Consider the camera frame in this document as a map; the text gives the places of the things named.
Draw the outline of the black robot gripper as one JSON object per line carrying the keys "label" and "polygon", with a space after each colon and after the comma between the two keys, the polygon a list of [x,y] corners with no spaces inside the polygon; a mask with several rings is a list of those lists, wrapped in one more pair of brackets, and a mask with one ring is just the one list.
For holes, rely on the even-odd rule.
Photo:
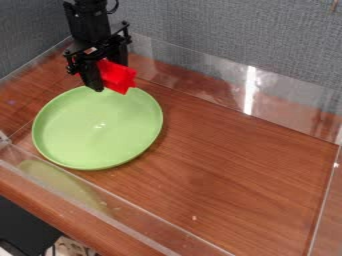
{"label": "black robot gripper", "polygon": [[122,66],[128,65],[129,23],[109,24],[108,16],[118,8],[118,0],[110,10],[108,0],[64,0],[62,9],[72,36],[72,46],[64,51],[69,74],[80,73],[84,85],[96,92],[104,90],[94,60],[106,58]]}

